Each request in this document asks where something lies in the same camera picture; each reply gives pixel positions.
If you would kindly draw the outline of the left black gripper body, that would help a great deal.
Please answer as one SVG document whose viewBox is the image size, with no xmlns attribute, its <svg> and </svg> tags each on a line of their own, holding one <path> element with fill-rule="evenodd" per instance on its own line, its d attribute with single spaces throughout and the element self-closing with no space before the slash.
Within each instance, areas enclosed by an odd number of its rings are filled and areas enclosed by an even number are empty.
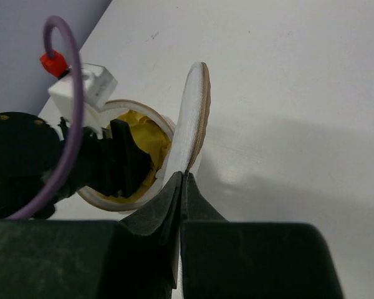
<svg viewBox="0 0 374 299">
<path fill-rule="evenodd" d="M 65 146 L 69 127 L 62 118 L 60 132 L 28 113 L 0 113 L 0 206 L 24 206 L 45 186 Z M 93 129 L 82 129 L 82 144 L 71 173 L 55 195 L 69 197 L 84 186 L 111 195 L 106 160 L 108 141 Z"/>
</svg>

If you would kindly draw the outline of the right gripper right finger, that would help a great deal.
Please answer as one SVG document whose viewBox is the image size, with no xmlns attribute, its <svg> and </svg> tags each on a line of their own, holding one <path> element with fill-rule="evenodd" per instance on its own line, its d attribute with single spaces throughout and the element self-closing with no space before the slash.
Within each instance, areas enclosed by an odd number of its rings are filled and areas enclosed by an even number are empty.
<svg viewBox="0 0 374 299">
<path fill-rule="evenodd" d="M 192 173 L 184 173 L 181 189 L 180 225 L 209 226 L 228 221 L 206 200 Z"/>
</svg>

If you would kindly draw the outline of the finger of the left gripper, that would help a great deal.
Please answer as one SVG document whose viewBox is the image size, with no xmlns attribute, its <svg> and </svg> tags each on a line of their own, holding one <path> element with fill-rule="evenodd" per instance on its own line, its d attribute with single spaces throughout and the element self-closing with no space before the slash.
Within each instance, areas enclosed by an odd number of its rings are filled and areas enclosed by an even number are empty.
<svg viewBox="0 0 374 299">
<path fill-rule="evenodd" d="M 116 192 L 129 198 L 137 192 L 151 169 L 151 157 L 133 139 L 130 126 L 122 120 L 110 122 L 111 177 Z"/>
</svg>

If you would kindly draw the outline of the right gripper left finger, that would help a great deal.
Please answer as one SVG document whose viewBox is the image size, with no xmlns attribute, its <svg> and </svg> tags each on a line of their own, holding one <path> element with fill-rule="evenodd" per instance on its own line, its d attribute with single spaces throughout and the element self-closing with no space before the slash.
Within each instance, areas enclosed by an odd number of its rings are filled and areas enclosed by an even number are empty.
<svg viewBox="0 0 374 299">
<path fill-rule="evenodd" d="M 183 173 L 177 171 L 163 189 L 145 205 L 120 221 L 133 235 L 169 242 L 180 223 Z"/>
</svg>

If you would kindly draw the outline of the yellow bra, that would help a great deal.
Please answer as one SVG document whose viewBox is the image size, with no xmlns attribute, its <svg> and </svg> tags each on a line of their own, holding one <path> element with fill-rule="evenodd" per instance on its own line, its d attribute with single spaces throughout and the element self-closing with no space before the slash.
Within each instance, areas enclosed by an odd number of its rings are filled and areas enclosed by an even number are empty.
<svg viewBox="0 0 374 299">
<path fill-rule="evenodd" d="M 119 115 L 118 120 L 127 122 L 130 125 L 133 139 L 137 146 L 148 153 L 151 158 L 151 170 L 135 194 L 129 198 L 122 196 L 104 196 L 96 192 L 102 199 L 119 204 L 129 204 L 136 202 L 140 198 L 146 198 L 148 191 L 152 191 L 156 186 L 156 177 L 162 168 L 168 151 L 171 147 L 171 140 L 168 135 L 151 118 L 135 110 L 129 110 Z"/>
</svg>

